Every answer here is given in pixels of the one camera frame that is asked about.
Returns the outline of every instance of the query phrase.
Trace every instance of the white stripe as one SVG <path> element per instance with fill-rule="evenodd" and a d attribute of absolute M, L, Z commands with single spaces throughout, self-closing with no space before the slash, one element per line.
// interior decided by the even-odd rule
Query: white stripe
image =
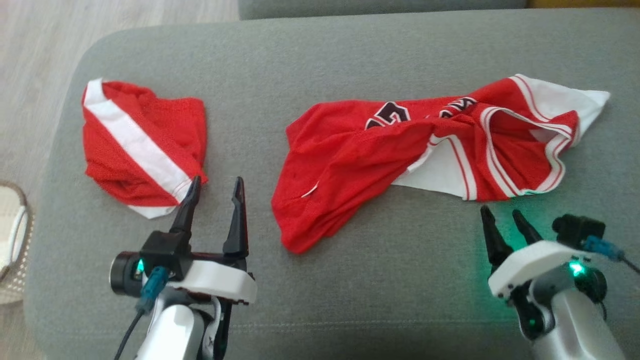
<path fill-rule="evenodd" d="M 307 193 L 306 193 L 305 195 L 302 195 L 301 197 L 307 197 L 307 196 L 311 195 L 311 193 L 312 193 L 312 192 L 314 192 L 314 191 L 318 188 L 318 184 L 319 184 L 319 183 L 320 183 L 320 182 L 318 181 L 318 182 L 316 183 L 316 185 L 315 185 L 311 190 L 307 191 Z"/>
<path fill-rule="evenodd" d="M 547 143 L 545 147 L 545 155 L 551 164 L 551 172 L 549 176 L 538 186 L 537 189 L 531 190 L 531 193 L 545 193 L 555 189 L 564 177 L 564 164 L 558 158 L 558 154 L 567 146 L 569 140 L 562 135 L 557 135 Z"/>
<path fill-rule="evenodd" d="M 127 205 L 129 209 L 139 213 L 145 218 L 157 218 L 169 215 L 176 206 L 135 206 Z"/>
<path fill-rule="evenodd" d="M 177 202 L 184 199 L 191 186 L 189 176 L 160 149 L 129 114 L 105 97 L 102 79 L 89 81 L 84 106 L 164 191 L 171 194 Z"/>
<path fill-rule="evenodd" d="M 483 126 L 484 131 L 487 135 L 487 164 L 489 165 L 489 171 L 492 173 L 493 178 L 498 183 L 498 186 L 508 197 L 513 197 L 511 189 L 506 186 L 508 182 L 514 189 L 517 189 L 518 195 L 525 194 L 535 194 L 535 193 L 545 193 L 555 189 L 562 178 L 564 177 L 565 167 L 562 161 L 558 158 L 560 151 L 562 151 L 570 142 L 571 138 L 568 138 L 564 133 L 558 132 L 558 135 L 553 137 L 545 146 L 545 156 L 547 157 L 547 161 L 551 166 L 551 171 L 547 178 L 537 187 L 537 189 L 519 189 L 516 184 L 511 180 L 508 176 L 507 172 L 504 170 L 500 162 L 498 161 L 498 157 L 495 153 L 495 148 L 493 147 L 493 142 L 491 138 L 490 132 L 490 121 L 491 116 L 496 111 L 503 111 L 516 119 L 520 119 L 526 121 L 530 124 L 534 124 L 539 127 L 546 127 L 547 124 L 539 124 L 532 122 L 526 117 L 520 116 L 519 114 L 505 108 L 491 107 L 485 109 L 480 115 L 480 121 Z"/>
<path fill-rule="evenodd" d="M 462 142 L 460 141 L 460 139 L 456 135 L 449 135 L 443 138 L 431 135 L 429 141 L 438 144 L 445 139 L 450 139 L 453 147 L 456 149 L 456 154 L 458 155 L 458 159 L 460 161 L 460 170 L 462 170 L 462 176 L 464 176 L 465 180 L 467 181 L 466 187 L 468 188 L 468 192 L 466 198 L 463 198 L 463 200 L 476 200 L 478 198 L 476 179 L 474 178 L 474 173 L 471 170 L 471 164 L 469 163 L 467 153 L 465 152 L 465 148 L 462 146 Z"/>
<path fill-rule="evenodd" d="M 511 76 L 510 79 L 513 80 L 513 82 L 518 86 L 518 88 L 520 89 L 520 93 L 522 93 L 522 96 L 525 99 L 525 102 L 527 103 L 527 107 L 529 108 L 529 111 L 531 111 L 531 113 L 533 114 L 533 116 L 536 117 L 536 119 L 538 119 L 539 121 L 542 122 L 549 122 L 550 119 L 548 119 L 546 116 L 542 115 L 537 107 L 535 106 L 535 99 L 533 98 L 533 94 L 529 91 L 529 88 L 527 88 L 527 85 L 525 84 L 524 79 L 520 78 L 520 76 L 524 75 L 516 75 L 516 76 Z M 558 130 L 563 130 L 566 131 L 568 135 L 572 135 L 573 131 L 572 129 L 567 126 L 567 125 L 562 125 L 562 124 L 547 124 L 548 127 L 553 128 L 553 129 L 558 129 Z"/>
<path fill-rule="evenodd" d="M 548 119 L 572 110 L 577 112 L 579 127 L 575 131 L 571 146 L 578 144 L 581 136 L 597 118 L 611 96 L 606 91 L 568 88 L 548 81 L 528 78 L 522 74 L 516 74 L 510 79 L 518 85 L 527 99 L 528 107 L 536 116 L 540 115 Z"/>
<path fill-rule="evenodd" d="M 498 167 L 502 168 L 502 166 L 498 162 L 498 159 L 495 155 L 495 149 L 493 148 L 493 140 L 491 138 L 489 121 L 491 120 L 491 115 L 495 113 L 497 109 L 500 109 L 500 108 L 497 108 L 497 107 L 486 108 L 483 110 L 482 114 L 480 114 L 480 123 L 482 124 L 484 133 L 486 134 L 486 160 L 487 160 L 486 163 L 489 166 L 489 172 L 491 172 L 491 175 L 493 176 L 495 182 L 498 184 L 498 187 L 502 190 L 502 192 L 504 192 L 504 194 L 507 195 L 507 197 L 515 197 L 516 194 L 514 194 L 511 191 L 511 189 L 505 182 L 504 177 L 498 170 Z"/>

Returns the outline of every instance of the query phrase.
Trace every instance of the red basketball jersey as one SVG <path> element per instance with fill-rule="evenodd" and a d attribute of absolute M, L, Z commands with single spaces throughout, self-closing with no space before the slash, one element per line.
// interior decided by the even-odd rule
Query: red basketball jersey
<path fill-rule="evenodd" d="M 515 75 L 466 96 L 317 104 L 286 130 L 271 202 L 282 243 L 306 251 L 391 184 L 480 201 L 549 192 L 608 98 Z"/>

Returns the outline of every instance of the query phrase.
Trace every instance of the cable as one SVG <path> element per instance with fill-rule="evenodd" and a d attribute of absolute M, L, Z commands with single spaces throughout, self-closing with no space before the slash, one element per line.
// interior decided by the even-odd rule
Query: cable
<path fill-rule="evenodd" d="M 607 307 L 604 306 L 603 302 L 599 302 L 598 304 L 600 304 L 600 307 L 602 308 L 602 319 L 607 321 Z"/>
<path fill-rule="evenodd" d="M 118 352 L 113 360 L 118 360 L 122 355 L 122 351 L 127 344 L 127 340 L 129 340 L 129 336 L 131 336 L 131 333 L 138 324 L 138 321 L 140 321 L 140 318 L 143 315 L 149 314 L 151 310 L 153 310 L 156 299 L 166 286 L 168 280 L 169 270 L 165 267 L 157 266 L 151 271 L 151 275 L 149 275 L 147 282 L 140 291 L 140 299 L 138 299 L 138 302 L 136 303 L 136 317 L 133 319 L 133 322 L 131 322 L 129 330 L 124 334 L 120 347 L 118 348 Z"/>
<path fill-rule="evenodd" d="M 120 347 L 118 347 L 118 352 L 116 353 L 116 356 L 113 358 L 113 360 L 118 360 L 120 358 L 120 356 L 122 355 L 122 351 L 124 350 L 124 347 L 127 344 L 127 341 L 129 340 L 129 336 L 131 336 L 133 329 L 136 328 L 138 321 L 140 321 L 140 318 L 142 318 L 144 314 L 145 314 L 144 311 L 138 311 L 138 313 L 136 314 L 136 317 L 133 318 L 133 321 L 131 322 L 129 329 L 127 329 L 127 332 L 125 332 L 124 337 L 122 338 L 122 342 L 120 342 Z"/>
<path fill-rule="evenodd" d="M 622 258 L 621 260 L 622 260 L 623 263 L 627 264 L 631 268 L 631 270 L 633 270 L 633 271 L 637 272 L 638 274 L 640 274 L 640 268 L 638 268 L 636 264 L 633 264 L 627 258 Z"/>
<path fill-rule="evenodd" d="M 620 261 L 625 256 L 625 252 L 615 246 L 613 243 L 597 236 L 587 236 L 582 249 L 589 252 L 596 252 L 608 257 L 612 261 Z"/>

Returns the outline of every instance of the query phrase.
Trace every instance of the gray sofa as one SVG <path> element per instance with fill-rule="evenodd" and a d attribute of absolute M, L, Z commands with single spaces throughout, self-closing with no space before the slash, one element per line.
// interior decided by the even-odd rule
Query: gray sofa
<path fill-rule="evenodd" d="M 211 182 L 194 219 L 195 251 L 221 249 L 233 177 L 244 177 L 259 290 L 254 305 L 234 310 L 227 359 L 527 358 L 515 312 L 486 284 L 480 203 L 391 186 L 333 238 L 288 253 L 270 206 L 285 126 L 317 102 L 459 95 L 516 73 L 607 90 L 600 118 L 563 155 L 560 187 L 491 206 L 516 247 L 524 241 L 512 209 L 548 238 L 554 217 L 569 212 L 605 221 L 608 237 L 640 259 L 639 40 L 640 10 L 629 9 L 269 19 L 110 35 L 87 51 L 68 90 L 30 250 L 28 325 L 50 360 L 113 358 L 135 300 L 111 292 L 111 260 L 172 222 L 135 215 L 83 174 L 80 99 L 88 80 L 105 77 L 204 100 Z M 597 264 L 609 280 L 609 325 L 633 358 L 638 277 Z"/>
<path fill-rule="evenodd" d="M 526 0 L 238 0 L 243 20 L 524 8 Z"/>

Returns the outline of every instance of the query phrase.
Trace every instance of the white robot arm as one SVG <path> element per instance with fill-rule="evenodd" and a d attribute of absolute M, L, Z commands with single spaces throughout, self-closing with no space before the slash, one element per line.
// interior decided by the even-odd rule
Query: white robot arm
<path fill-rule="evenodd" d="M 236 180 L 236 207 L 222 254 L 191 252 L 191 223 L 199 196 L 200 178 L 195 177 L 169 232 L 154 231 L 139 252 L 121 252 L 111 264 L 111 289 L 140 298 L 138 315 L 115 359 L 140 317 L 150 313 L 137 360 L 222 360 L 232 306 L 255 301 L 257 285 L 246 271 L 249 246 L 242 178 Z M 197 304 L 212 311 L 191 307 Z"/>
<path fill-rule="evenodd" d="M 487 253 L 493 265 L 489 289 L 494 297 L 515 307 L 520 330 L 531 342 L 534 357 L 623 360 L 622 349 L 596 308 L 607 291 L 604 275 L 583 265 L 591 261 L 592 253 L 542 240 L 517 210 L 513 218 L 528 246 L 514 252 L 502 239 L 488 207 L 483 206 L 481 215 Z M 562 231 L 559 231 L 562 224 L 554 224 L 554 229 L 560 232 L 558 240 L 578 245 L 580 241 L 584 244 L 588 236 L 602 237 L 604 224 L 587 218 L 572 219 L 582 223 L 565 224 L 568 227 Z M 594 226 L 584 226 L 589 221 Z"/>

